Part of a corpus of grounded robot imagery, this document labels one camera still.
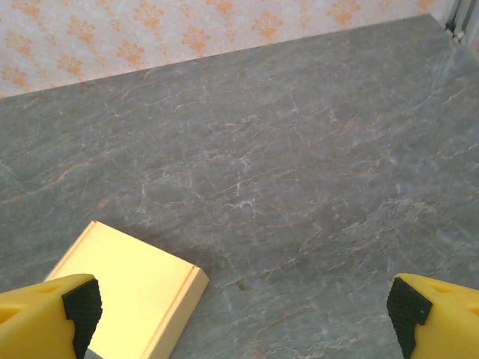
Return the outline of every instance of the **orange floral pattern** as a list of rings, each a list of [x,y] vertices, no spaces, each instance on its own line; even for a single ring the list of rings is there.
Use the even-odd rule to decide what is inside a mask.
[[[332,5],[328,15],[332,16],[342,28],[345,28],[359,10],[361,10],[361,5],[356,0],[339,0]]]
[[[451,0],[4,0],[2,4],[0,97],[425,12],[444,23],[451,10]]]
[[[188,45],[192,50],[196,51],[196,55],[199,58],[202,58],[204,56],[204,50],[207,47],[207,41],[210,38],[211,37],[203,30],[195,26],[190,26],[181,43]]]
[[[262,37],[265,37],[271,43],[281,25],[283,25],[281,19],[265,10],[260,18],[255,20],[255,24],[251,29],[259,32]]]

